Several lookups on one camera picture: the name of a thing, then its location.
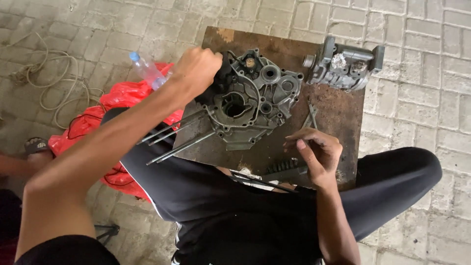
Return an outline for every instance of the red plastic bag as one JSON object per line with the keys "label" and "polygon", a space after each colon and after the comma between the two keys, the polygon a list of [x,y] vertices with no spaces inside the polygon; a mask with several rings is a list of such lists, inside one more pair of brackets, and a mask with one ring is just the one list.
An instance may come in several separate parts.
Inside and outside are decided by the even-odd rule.
{"label": "red plastic bag", "polygon": [[[165,75],[173,66],[173,63],[156,63],[155,66]],[[100,102],[103,104],[106,111],[117,107],[132,107],[147,97],[152,91],[152,88],[147,85],[145,81],[139,83],[117,83],[111,88],[108,94],[100,98]],[[104,114],[105,111],[101,106],[87,108],[70,123],[69,128],[62,135],[51,136],[48,142],[49,147],[56,156],[59,156],[80,140],[82,136],[97,129],[100,126]],[[182,116],[183,110],[177,110],[168,116],[164,122],[170,125],[181,120]],[[100,180],[115,190],[146,198],[147,201],[150,202],[144,190],[142,190],[139,184],[128,174],[121,163],[116,164],[113,169],[106,173]]]}

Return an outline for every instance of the rusty wooden board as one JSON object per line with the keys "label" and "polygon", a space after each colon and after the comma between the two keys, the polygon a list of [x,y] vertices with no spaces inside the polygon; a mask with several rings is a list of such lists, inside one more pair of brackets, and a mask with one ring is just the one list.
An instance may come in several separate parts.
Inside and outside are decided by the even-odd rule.
{"label": "rusty wooden board", "polygon": [[[231,50],[238,56],[248,49],[259,48],[260,54],[280,68],[302,72],[307,76],[308,69],[302,67],[303,58],[306,54],[315,54],[319,44],[208,27],[202,47],[211,48],[213,51]],[[301,128],[309,113],[307,101],[311,99],[311,103],[319,110],[316,115],[318,129],[336,136],[343,145],[338,169],[343,175],[342,179],[350,182],[355,179],[356,175],[364,98],[365,90],[345,93],[325,85],[303,83],[300,100],[291,110],[292,117],[270,135],[262,137],[251,149],[226,151],[225,142],[217,135],[213,135],[176,156],[234,170],[247,167],[253,174],[263,175],[271,164],[283,159],[299,157],[297,151],[284,153],[282,144],[285,136]],[[185,108],[184,116],[198,109],[199,107],[194,102],[190,103]],[[191,128],[178,133],[175,147],[210,130],[209,118],[198,121]]]}

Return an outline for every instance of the rope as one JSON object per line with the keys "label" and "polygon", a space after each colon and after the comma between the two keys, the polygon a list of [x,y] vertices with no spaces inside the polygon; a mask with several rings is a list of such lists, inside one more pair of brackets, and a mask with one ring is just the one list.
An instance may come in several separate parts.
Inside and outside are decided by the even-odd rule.
{"label": "rope", "polygon": [[[10,74],[10,78],[12,79],[12,81],[14,81],[17,85],[25,85],[27,83],[31,84],[32,86],[36,87],[36,88],[44,88],[44,90],[42,91],[40,97],[39,97],[39,105],[41,106],[41,108],[45,109],[45,110],[55,110],[55,113],[54,113],[54,117],[53,117],[53,123],[59,127],[59,128],[62,128],[62,129],[67,129],[67,127],[65,126],[61,126],[58,122],[57,122],[57,116],[59,114],[59,112],[61,111],[61,109],[71,103],[71,102],[74,102],[76,100],[81,100],[81,99],[86,99],[87,100],[87,106],[90,104],[90,100],[91,101],[95,101],[97,102],[97,105],[99,104],[103,110],[105,110],[105,107],[100,103],[100,101],[96,98],[93,98],[93,97],[90,97],[90,90],[92,89],[95,89],[95,90],[99,90],[101,92],[101,95],[100,97],[105,93],[103,90],[99,89],[99,88],[89,88],[87,87],[86,84],[83,83],[83,81],[79,80],[79,63],[77,61],[77,59],[73,56],[70,56],[69,54],[67,54],[66,52],[64,51],[60,51],[60,50],[49,50],[49,47],[47,46],[47,44],[45,43],[45,41],[41,38],[41,36],[37,33],[37,32],[34,32],[38,37],[39,39],[41,40],[41,43],[44,45],[44,47],[46,48],[46,50],[38,50],[38,51],[32,51],[32,52],[28,52],[29,53],[45,53],[45,56],[44,56],[44,59],[40,62],[40,63],[36,63],[36,64],[29,64],[29,65],[25,65],[23,67],[21,67],[17,72],[13,72]],[[27,35],[25,35],[24,37],[22,37],[21,39],[15,41],[14,43],[11,43],[9,45],[6,45],[6,46],[3,46],[3,47],[0,47],[0,50],[1,49],[4,49],[4,48],[8,48],[8,47],[11,47],[15,44],[17,44],[18,42],[20,42],[21,40],[29,37],[31,34],[33,33],[29,33]],[[55,56],[55,57],[51,57],[51,58],[48,58],[49,54],[58,54],[59,56]],[[46,84],[46,85],[39,85],[39,84],[35,84],[33,83],[31,80],[30,80],[30,74],[34,74],[36,72],[38,72],[39,70],[42,69],[42,67],[44,66],[44,64],[47,62],[47,61],[52,61],[52,60],[59,60],[59,59],[64,59],[64,58],[67,58],[69,59],[68,62],[67,62],[67,66],[65,67],[64,69],[64,72],[60,75],[59,78],[57,78],[56,80],[52,81],[51,83],[49,84]],[[75,68],[76,68],[76,73],[75,73],[75,78],[73,79],[70,79],[70,78],[64,78],[65,74],[67,73],[67,70],[69,69],[69,66],[71,65],[71,63],[75,63]],[[49,91],[49,89],[59,83],[59,82],[72,82],[72,85],[69,89],[69,91],[66,93],[66,95],[61,99],[61,101],[54,107],[46,107],[44,105],[44,95]],[[75,89],[75,86],[79,84],[81,85],[81,88],[84,89],[86,91],[86,94],[87,96],[86,97],[80,97],[80,98],[75,98],[75,99],[69,99],[72,91],[74,91]]]}

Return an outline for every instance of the paved floor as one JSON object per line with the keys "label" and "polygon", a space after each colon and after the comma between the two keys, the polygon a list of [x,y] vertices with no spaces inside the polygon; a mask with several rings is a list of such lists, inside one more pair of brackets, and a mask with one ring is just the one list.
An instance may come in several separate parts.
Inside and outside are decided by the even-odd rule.
{"label": "paved floor", "polygon": [[[402,146],[435,152],[442,181],[414,207],[360,244],[365,265],[469,264],[471,252],[471,1],[469,0],[0,0],[0,42],[38,32],[50,49],[79,59],[92,87],[137,80],[130,50],[176,61],[200,45],[208,25],[285,38],[371,48],[386,45],[384,70],[366,88],[360,156]],[[53,111],[41,89],[15,86],[8,74],[37,60],[36,36],[0,50],[0,146],[14,153],[30,136],[48,137]],[[38,82],[52,80],[42,70]],[[45,94],[57,104],[66,85]],[[67,125],[84,104],[58,117]],[[96,184],[88,203],[98,223],[123,228],[109,248],[122,264],[168,264],[174,225],[150,204]]]}

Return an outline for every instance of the leg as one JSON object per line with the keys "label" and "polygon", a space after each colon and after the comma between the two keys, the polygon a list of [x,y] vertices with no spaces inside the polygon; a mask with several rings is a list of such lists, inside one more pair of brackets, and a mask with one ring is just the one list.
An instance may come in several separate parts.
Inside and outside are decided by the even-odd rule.
{"label": "leg", "polygon": [[400,148],[360,159],[357,188],[341,192],[355,239],[365,238],[411,207],[441,176],[437,157],[420,148]]}
{"label": "leg", "polygon": [[[109,110],[102,123],[126,109]],[[151,133],[165,126],[160,124]],[[213,166],[177,157],[146,166],[146,162],[170,151],[173,141],[174,138],[169,137],[152,146],[147,143],[136,145],[121,159],[122,165],[146,191],[164,220],[190,221],[235,211],[250,204],[250,199],[242,195],[248,191]]]}

